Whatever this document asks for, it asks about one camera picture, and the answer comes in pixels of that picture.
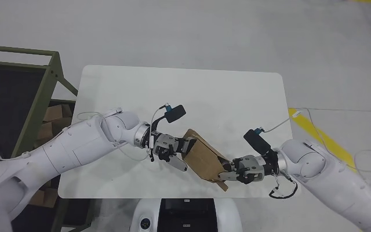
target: white tabletop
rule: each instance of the white tabletop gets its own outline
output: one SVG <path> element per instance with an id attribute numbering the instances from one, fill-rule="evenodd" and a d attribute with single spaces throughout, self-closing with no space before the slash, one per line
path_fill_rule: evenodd
<path id="1" fill-rule="evenodd" d="M 86 66 L 77 97 L 76 115 L 85 111 L 105 112 L 122 107 L 150 121 L 154 111 L 168 102 L 182 104 L 187 114 L 158 130 L 182 137 L 188 128 L 197 131 L 214 148 L 232 160 L 246 154 L 258 155 L 243 139 L 257 127 L 269 129 L 288 117 L 282 77 L 277 73 L 176 68 Z M 264 134 L 272 147 L 292 138 L 290 123 Z M 130 156 L 140 159 L 144 150 L 124 146 Z M 281 190 L 292 185 L 281 179 Z M 268 197 L 276 186 L 272 176 L 244 185 L 218 185 L 149 158 L 136 162 L 119 150 L 62 174 L 58 193 L 63 198 L 246 198 Z"/>

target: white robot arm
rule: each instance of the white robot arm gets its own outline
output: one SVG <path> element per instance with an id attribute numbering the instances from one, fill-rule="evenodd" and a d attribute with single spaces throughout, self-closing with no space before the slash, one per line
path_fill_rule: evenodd
<path id="1" fill-rule="evenodd" d="M 48 180 L 70 169 L 89 164 L 126 144 L 146 148 L 181 171 L 187 165 L 176 153 L 187 153 L 195 143 L 193 138 L 175 138 L 156 131 L 159 120 L 169 123 L 186 112 L 183 106 L 167 109 L 152 126 L 140 122 L 137 115 L 120 108 L 104 115 L 73 124 L 43 146 L 21 156 L 0 162 L 0 214 L 2 228 L 28 204 L 35 192 Z"/>
<path id="2" fill-rule="evenodd" d="M 219 173 L 220 179 L 248 184 L 267 175 L 284 175 L 289 180 L 292 175 L 327 207 L 361 230 L 371 231 L 371 188 L 345 163 L 310 142 L 288 140 L 281 148 L 271 149 L 259 129 L 249 130 L 244 138 L 261 156 L 247 155 L 224 164 L 230 172 Z"/>

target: brown cardboard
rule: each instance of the brown cardboard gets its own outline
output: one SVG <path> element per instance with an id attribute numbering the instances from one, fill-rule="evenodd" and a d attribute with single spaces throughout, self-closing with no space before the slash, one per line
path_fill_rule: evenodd
<path id="1" fill-rule="evenodd" d="M 52 139 L 53 133 L 52 133 L 52 123 L 48 122 L 45 124 L 42 124 L 37 136 L 37 140 L 40 139 Z"/>
<path id="2" fill-rule="evenodd" d="M 72 118 L 58 118 L 54 119 L 52 122 L 52 134 L 53 136 L 58 135 L 63 128 L 68 127 L 72 123 Z"/>
<path id="3" fill-rule="evenodd" d="M 49 122 L 54 119 L 67 118 L 67 117 L 72 117 L 72 112 L 71 112 L 69 105 L 64 104 L 64 105 L 48 107 L 46 109 L 46 113 L 45 113 L 43 120 L 45 122 Z"/>
<path id="4" fill-rule="evenodd" d="M 58 197 L 58 190 L 55 188 L 46 188 L 45 190 L 37 190 L 31 198 L 29 204 L 42 207 L 53 208 Z"/>
<path id="5" fill-rule="evenodd" d="M 216 183 L 224 191 L 228 186 L 218 178 L 218 174 L 225 172 L 218 157 L 226 158 L 207 143 L 196 131 L 189 129 L 183 138 L 194 137 L 197 139 L 187 155 L 182 155 L 184 162 L 201 178 Z"/>

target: yellow floor marking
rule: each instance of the yellow floor marking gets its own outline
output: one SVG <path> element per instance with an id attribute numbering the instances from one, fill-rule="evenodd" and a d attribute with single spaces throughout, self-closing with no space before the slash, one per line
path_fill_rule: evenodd
<path id="1" fill-rule="evenodd" d="M 293 115 L 295 112 L 296 112 L 296 109 L 289 108 L 289 115 Z M 319 135 L 317 134 L 314 128 L 314 125 L 308 118 L 306 118 L 302 114 L 299 114 L 296 118 L 293 118 L 293 121 L 298 126 L 300 126 L 302 129 L 304 129 L 315 140 L 323 144 L 322 139 L 319 137 Z M 316 126 L 316 129 L 318 133 L 321 134 L 323 141 L 325 141 L 326 147 L 329 149 L 329 151 L 331 151 L 332 154 L 336 155 L 342 161 L 346 162 L 349 166 L 354 167 L 353 156 L 348 151 L 346 151 L 344 148 L 342 148 L 341 145 L 339 145 L 333 139 L 331 139 L 330 136 L 325 134 L 317 126 Z"/>

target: gray floor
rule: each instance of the gray floor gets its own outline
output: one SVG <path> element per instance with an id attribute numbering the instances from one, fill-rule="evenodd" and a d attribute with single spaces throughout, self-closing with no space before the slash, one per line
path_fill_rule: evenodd
<path id="1" fill-rule="evenodd" d="M 87 64 L 277 72 L 289 107 L 330 109 L 311 110 L 320 128 L 353 154 L 371 148 L 367 3 L 2 1 L 0 31 L 2 46 L 58 50 L 65 76 L 75 86 Z M 0 60 L 12 59 L 44 61 L 0 53 Z M 54 98 L 73 96 L 59 86 Z M 310 139 L 292 128 L 294 138 Z M 362 159 L 371 164 L 367 156 Z M 245 231 L 359 231 L 305 189 L 290 200 L 236 202 Z M 135 203 L 104 200 L 89 231 L 126 231 Z"/>

